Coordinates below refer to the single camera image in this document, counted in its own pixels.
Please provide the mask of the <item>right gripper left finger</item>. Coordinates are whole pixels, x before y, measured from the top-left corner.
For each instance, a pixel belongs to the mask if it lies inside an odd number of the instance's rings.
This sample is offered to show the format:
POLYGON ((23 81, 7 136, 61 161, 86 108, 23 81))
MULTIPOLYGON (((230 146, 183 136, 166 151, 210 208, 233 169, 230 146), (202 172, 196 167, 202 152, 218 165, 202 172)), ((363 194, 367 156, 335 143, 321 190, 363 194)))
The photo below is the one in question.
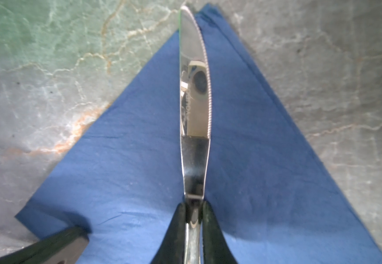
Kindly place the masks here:
POLYGON ((151 264, 183 264, 186 237, 186 205, 180 203, 151 264))

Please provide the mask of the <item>dark blue paper napkin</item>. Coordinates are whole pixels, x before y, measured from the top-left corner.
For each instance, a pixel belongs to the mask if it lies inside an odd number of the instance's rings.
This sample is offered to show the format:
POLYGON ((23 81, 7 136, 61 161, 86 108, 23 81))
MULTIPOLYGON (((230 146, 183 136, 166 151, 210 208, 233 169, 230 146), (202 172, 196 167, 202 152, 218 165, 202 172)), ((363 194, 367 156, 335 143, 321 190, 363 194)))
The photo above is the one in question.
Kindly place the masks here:
MULTIPOLYGON (((382 252, 220 11, 196 20, 213 86, 206 197, 240 264, 382 264, 382 252)), ((148 264, 183 197, 174 33, 17 214, 91 231, 81 264, 148 264)))

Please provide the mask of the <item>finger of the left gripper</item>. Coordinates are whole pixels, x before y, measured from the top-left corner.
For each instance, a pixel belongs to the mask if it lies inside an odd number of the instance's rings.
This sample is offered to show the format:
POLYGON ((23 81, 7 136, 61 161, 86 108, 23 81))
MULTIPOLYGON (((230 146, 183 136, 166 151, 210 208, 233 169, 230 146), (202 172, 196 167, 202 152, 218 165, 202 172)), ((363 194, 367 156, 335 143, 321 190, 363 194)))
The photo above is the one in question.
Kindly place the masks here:
POLYGON ((87 232, 71 227, 0 257, 0 264, 75 264, 88 244, 87 232))

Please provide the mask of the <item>silver knife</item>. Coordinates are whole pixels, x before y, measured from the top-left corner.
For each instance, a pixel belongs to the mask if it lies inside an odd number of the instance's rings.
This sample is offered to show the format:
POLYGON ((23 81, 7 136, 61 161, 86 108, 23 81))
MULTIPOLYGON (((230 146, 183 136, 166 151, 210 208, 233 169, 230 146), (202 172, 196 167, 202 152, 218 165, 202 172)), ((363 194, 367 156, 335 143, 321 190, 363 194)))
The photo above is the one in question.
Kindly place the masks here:
POLYGON ((202 203, 211 143, 212 94, 200 27, 187 5, 180 8, 180 146, 186 204, 184 263, 202 261, 202 203))

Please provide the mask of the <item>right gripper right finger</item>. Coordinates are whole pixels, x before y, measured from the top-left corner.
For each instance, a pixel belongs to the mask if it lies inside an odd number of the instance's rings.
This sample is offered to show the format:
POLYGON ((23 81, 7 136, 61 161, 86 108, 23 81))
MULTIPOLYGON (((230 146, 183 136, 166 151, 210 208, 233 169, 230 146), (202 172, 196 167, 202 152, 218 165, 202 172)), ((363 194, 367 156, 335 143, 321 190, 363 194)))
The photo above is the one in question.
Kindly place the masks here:
POLYGON ((238 264, 231 253, 214 210, 208 201, 203 202, 203 252, 205 264, 238 264))

